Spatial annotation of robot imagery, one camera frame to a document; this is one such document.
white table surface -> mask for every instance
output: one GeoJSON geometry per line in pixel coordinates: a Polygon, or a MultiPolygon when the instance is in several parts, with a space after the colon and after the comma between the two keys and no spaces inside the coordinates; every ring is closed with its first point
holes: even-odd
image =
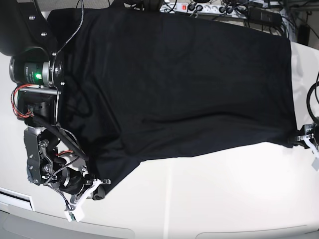
{"type": "MultiPolygon", "coordinates": [[[[23,131],[11,108],[10,58],[0,54],[0,187],[30,195],[37,212],[64,218],[64,202],[27,180],[23,131]]],[[[319,51],[292,43],[298,128],[311,123],[306,95],[319,51]]],[[[319,106],[312,97],[314,112],[319,106]]],[[[141,163],[104,200],[87,200],[84,222],[131,229],[137,239],[194,239],[200,233],[246,232],[307,225],[319,228],[319,172],[302,147],[260,143],[194,158],[141,163]]]]}

power strip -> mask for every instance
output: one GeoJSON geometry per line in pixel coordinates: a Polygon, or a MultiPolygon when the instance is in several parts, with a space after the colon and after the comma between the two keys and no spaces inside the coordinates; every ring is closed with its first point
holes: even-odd
{"type": "MultiPolygon", "coordinates": [[[[202,5],[203,10],[197,12],[196,14],[221,15],[225,13],[220,11],[222,7],[225,7],[223,5],[214,5],[214,4],[198,4],[198,5],[202,5]]],[[[160,8],[160,11],[169,12],[173,7],[174,7],[174,3],[164,3],[163,6],[160,8]]],[[[174,8],[174,11],[192,14],[194,11],[187,10],[187,7],[188,7],[188,3],[178,2],[174,8]]],[[[237,11],[232,11],[231,13],[224,14],[223,16],[246,19],[246,16],[244,14],[241,14],[237,11]]]]}

black t-shirt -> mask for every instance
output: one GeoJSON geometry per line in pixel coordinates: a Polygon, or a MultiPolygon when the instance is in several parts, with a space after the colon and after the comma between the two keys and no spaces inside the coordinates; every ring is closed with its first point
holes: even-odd
{"type": "MultiPolygon", "coordinates": [[[[60,45],[80,16],[50,14],[60,45]]],[[[90,170],[112,180],[106,192],[145,160],[260,142],[292,147],[284,37],[177,14],[86,9],[64,53],[61,125],[79,139],[90,170]]]]}

